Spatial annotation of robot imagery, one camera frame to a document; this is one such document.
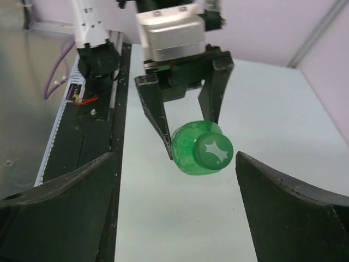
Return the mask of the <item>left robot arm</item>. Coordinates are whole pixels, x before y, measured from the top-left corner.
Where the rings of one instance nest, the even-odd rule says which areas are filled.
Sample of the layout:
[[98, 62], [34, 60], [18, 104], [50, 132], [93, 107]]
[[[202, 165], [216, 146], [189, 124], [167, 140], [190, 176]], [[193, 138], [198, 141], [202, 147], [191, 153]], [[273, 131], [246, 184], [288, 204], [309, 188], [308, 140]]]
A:
[[[71, 1], [74, 12], [78, 69], [88, 90], [101, 94], [104, 80], [122, 66], [96, 1]], [[145, 75], [136, 88], [145, 116], [171, 151], [164, 104], [202, 86], [198, 101], [203, 118], [218, 122], [223, 96], [234, 63], [230, 52], [206, 43], [205, 34], [222, 28], [220, 1], [137, 1], [136, 19], [144, 53]]]

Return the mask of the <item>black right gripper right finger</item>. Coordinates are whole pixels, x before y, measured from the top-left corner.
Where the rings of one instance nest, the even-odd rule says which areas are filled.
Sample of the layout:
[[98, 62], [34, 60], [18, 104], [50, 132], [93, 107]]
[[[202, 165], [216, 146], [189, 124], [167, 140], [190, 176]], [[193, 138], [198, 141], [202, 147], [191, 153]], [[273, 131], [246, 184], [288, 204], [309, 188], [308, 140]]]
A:
[[258, 261], [348, 261], [348, 197], [236, 154]]

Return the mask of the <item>green bottle cap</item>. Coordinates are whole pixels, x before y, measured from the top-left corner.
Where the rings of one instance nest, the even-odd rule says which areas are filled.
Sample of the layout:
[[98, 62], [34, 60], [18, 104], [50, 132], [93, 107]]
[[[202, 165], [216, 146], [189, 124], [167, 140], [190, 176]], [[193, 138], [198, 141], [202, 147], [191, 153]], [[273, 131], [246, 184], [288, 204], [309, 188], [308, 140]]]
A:
[[205, 169], [219, 171], [230, 164], [233, 158], [233, 145], [223, 134], [209, 132], [197, 138], [193, 147], [196, 163]]

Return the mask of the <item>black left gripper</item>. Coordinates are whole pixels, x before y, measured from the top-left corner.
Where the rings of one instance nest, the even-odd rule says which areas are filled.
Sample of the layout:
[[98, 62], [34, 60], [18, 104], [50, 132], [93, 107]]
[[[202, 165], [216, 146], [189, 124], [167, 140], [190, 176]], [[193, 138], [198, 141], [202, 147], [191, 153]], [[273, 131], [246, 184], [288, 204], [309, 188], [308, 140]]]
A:
[[141, 105], [173, 160], [164, 102], [184, 98], [187, 90], [198, 88], [204, 80], [198, 96], [203, 119], [218, 124], [227, 82], [234, 69], [231, 53], [208, 44], [200, 55], [164, 62], [147, 60], [144, 68], [147, 75], [135, 78]]

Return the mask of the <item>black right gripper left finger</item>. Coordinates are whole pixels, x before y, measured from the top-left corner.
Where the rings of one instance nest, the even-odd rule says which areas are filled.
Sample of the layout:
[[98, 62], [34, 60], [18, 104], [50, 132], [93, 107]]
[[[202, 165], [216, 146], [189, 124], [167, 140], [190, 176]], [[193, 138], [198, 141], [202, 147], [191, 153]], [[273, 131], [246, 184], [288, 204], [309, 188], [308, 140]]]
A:
[[95, 261], [116, 177], [106, 153], [1, 200], [1, 261]]

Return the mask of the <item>green plastic bottle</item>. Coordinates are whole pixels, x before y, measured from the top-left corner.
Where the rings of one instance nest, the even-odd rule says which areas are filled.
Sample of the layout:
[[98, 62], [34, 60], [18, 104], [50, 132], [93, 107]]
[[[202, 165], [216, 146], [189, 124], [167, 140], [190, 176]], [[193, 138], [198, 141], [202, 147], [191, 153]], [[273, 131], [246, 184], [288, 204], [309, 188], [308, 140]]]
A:
[[178, 128], [172, 136], [173, 161], [178, 168], [193, 176], [214, 174], [212, 171], [198, 165], [193, 156], [194, 143], [199, 136], [215, 132], [223, 134], [221, 128], [211, 121], [193, 121]]

